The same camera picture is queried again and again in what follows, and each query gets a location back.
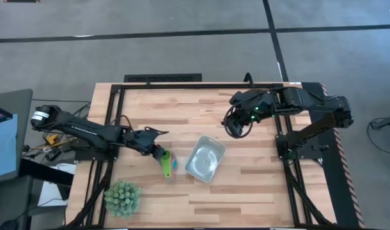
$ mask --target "gray carpet floor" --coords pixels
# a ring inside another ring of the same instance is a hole
[[[277,28],[390,24],[390,0],[269,3]],[[268,27],[260,0],[0,1],[0,38]],[[278,37],[290,81],[321,82],[329,94],[349,99],[355,121],[340,133],[364,222],[390,229],[390,155],[366,135],[370,120],[390,116],[390,29]],[[246,72],[255,81],[281,80],[269,34],[0,43],[0,93],[31,88],[35,98],[91,100],[96,82],[121,82],[125,74],[202,73],[204,81],[241,81]],[[67,111],[82,106],[58,105]],[[390,150],[390,127],[371,136]],[[29,128],[26,143],[41,144],[40,134]],[[62,220],[62,213],[41,215],[32,229]]]

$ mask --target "green spiky plant toy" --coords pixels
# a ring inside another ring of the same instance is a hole
[[[104,192],[105,207],[114,217],[125,219],[138,211],[141,189],[131,182],[117,181]]]

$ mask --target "green toy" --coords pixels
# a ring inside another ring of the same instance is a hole
[[[125,219],[138,211],[141,189],[131,182],[117,181],[104,192],[105,207],[114,217]]]
[[[165,179],[171,181],[174,178],[174,170],[176,170],[176,158],[169,150],[165,150],[164,155],[160,160],[162,170],[164,171]]]

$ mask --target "clear plastic container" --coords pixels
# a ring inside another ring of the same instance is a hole
[[[223,144],[207,136],[202,136],[196,143],[185,165],[185,170],[203,182],[211,182],[225,150]]]

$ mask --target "wooden table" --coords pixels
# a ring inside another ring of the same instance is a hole
[[[301,87],[299,84],[285,85]],[[96,85],[88,117],[90,121],[104,124],[110,88],[110,83]],[[142,157],[134,150],[122,148],[114,163],[111,183],[118,180],[131,181],[141,187],[143,195],[140,209],[139,213],[125,220],[112,217],[107,212],[104,227],[293,226],[283,165],[277,157],[274,140],[277,134],[274,118],[254,125],[252,132],[244,139],[232,139],[220,124],[230,107],[229,99],[237,91],[126,90],[122,114],[130,118],[134,129],[150,126],[168,130],[168,134],[157,138],[157,143],[176,155],[178,170],[174,182],[168,183],[160,165],[152,157]],[[311,123],[308,112],[291,119],[294,130]],[[127,122],[122,119],[121,124],[126,125]],[[184,169],[193,147],[202,135],[226,146],[225,156],[211,183],[197,180],[185,173]],[[335,222],[323,169],[312,160],[301,160],[300,163],[308,196],[326,218]],[[90,164],[77,164],[66,211],[68,221],[84,206]],[[303,222],[301,201],[296,196],[300,221]],[[97,200],[93,223],[98,222],[101,200],[101,197]]]

